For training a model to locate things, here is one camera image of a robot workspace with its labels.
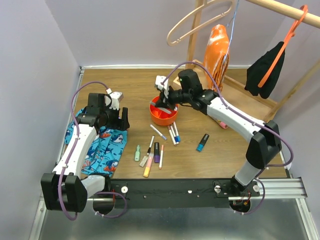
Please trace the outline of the white black pen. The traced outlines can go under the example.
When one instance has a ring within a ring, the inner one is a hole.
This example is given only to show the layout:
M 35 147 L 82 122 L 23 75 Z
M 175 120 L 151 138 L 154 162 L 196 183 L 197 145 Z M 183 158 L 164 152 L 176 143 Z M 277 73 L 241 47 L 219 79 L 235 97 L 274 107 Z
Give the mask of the white black pen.
M 147 150 L 147 153 L 146 153 L 147 156 L 151 153 L 151 148 L 152 148 L 152 146 L 153 146 L 154 139 L 155 139 L 155 136 L 152 135 L 151 140 L 150 140 L 150 143 L 149 143 L 149 147 L 148 147 L 148 150 Z

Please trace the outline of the white purple marker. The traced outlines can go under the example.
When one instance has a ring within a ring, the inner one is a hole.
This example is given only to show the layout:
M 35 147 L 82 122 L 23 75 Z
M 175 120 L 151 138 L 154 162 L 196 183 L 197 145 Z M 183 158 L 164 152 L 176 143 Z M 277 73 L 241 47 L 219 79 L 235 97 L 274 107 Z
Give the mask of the white purple marker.
M 150 124 L 150 127 L 165 141 L 167 140 L 167 138 L 152 124 Z

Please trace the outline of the white pink pen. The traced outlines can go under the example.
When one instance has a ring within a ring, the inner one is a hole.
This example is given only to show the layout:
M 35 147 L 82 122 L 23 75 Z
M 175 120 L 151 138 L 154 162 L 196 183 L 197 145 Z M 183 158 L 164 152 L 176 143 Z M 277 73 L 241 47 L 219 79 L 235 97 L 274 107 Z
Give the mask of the white pink pen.
M 163 157 L 164 157 L 164 145 L 161 145 L 161 149 L 160 149 L 160 162 L 159 162 L 159 169 L 161 170 L 163 167 Z

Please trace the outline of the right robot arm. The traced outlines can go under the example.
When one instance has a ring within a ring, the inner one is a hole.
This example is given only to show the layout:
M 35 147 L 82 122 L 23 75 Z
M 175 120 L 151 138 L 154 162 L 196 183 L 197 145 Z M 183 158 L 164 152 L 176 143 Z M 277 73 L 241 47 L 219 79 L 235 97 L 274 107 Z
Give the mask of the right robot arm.
M 173 111 L 177 104 L 190 104 L 197 111 L 218 119 L 239 133 L 247 142 L 245 162 L 228 184 L 233 195 L 241 196 L 248 185 L 282 150 L 279 127 L 273 121 L 263 122 L 228 104 L 212 89 L 204 89 L 198 74 L 192 69 L 178 73 L 181 88 L 174 90 L 165 76 L 157 76 L 155 87 L 160 92 L 157 108 Z

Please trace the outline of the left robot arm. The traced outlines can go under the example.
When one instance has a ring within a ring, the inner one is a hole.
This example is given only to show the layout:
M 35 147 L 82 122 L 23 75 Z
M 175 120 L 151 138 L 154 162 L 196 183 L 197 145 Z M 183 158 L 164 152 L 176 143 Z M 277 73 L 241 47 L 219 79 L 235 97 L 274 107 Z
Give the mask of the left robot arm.
M 68 132 L 67 148 L 40 184 L 48 210 L 81 213 L 87 199 L 104 198 L 111 191 L 130 127 L 128 108 L 120 108 L 122 92 L 90 93 Z

